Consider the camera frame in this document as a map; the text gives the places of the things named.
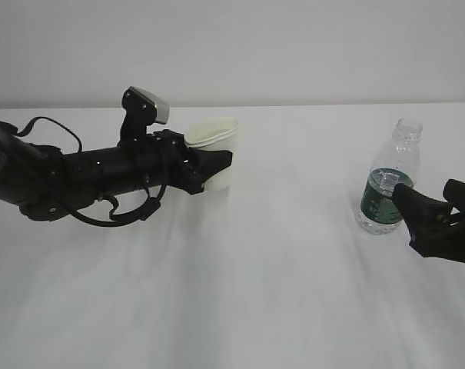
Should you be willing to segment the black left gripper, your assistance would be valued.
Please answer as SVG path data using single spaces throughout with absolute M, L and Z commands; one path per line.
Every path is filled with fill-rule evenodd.
M 170 130 L 135 139 L 131 153 L 145 187 L 171 187 L 188 194 L 204 192 L 204 183 L 232 163 L 231 151 L 189 148 L 183 135 Z

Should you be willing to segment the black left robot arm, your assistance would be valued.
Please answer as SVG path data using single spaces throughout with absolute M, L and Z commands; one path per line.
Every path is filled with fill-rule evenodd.
M 229 150 L 191 148 L 174 131 L 149 133 L 145 123 L 130 119 L 113 148 L 64 154 L 19 136 L 0 121 L 0 200 L 33 221 L 71 215 L 102 228 L 144 221 L 160 208 L 167 188 L 199 194 L 233 158 Z

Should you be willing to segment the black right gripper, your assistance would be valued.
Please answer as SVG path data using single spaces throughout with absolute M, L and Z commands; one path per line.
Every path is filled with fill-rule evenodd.
M 465 182 L 449 179 L 443 197 L 447 202 L 399 183 L 391 199 L 407 226 L 414 251 L 423 258 L 465 264 Z M 451 214 L 453 208 L 459 213 Z

